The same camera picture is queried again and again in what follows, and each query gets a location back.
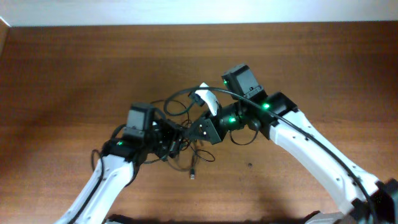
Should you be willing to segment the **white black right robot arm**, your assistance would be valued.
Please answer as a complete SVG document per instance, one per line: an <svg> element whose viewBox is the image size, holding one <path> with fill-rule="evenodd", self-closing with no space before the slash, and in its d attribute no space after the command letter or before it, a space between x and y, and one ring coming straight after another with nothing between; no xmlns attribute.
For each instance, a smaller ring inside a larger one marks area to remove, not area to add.
<svg viewBox="0 0 398 224"><path fill-rule="evenodd" d="M336 213L314 212L305 223L397 223L397 180L381 182L348 159L283 93L268 95L251 69L238 65L222 76L223 93L235 100L221 106L217 88L206 83L189 91L205 112L189 129L190 139L212 144L245 126L289 152L330 194Z"/></svg>

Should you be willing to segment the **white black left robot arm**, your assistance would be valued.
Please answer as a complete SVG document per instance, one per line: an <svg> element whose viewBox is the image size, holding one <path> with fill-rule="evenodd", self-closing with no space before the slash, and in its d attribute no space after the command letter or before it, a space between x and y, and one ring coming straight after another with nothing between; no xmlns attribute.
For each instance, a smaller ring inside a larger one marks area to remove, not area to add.
<svg viewBox="0 0 398 224"><path fill-rule="evenodd" d="M149 154L164 160L178 151L185 128L148 103L133 103L101 150L83 190L57 223L102 223L120 192L132 184Z"/></svg>

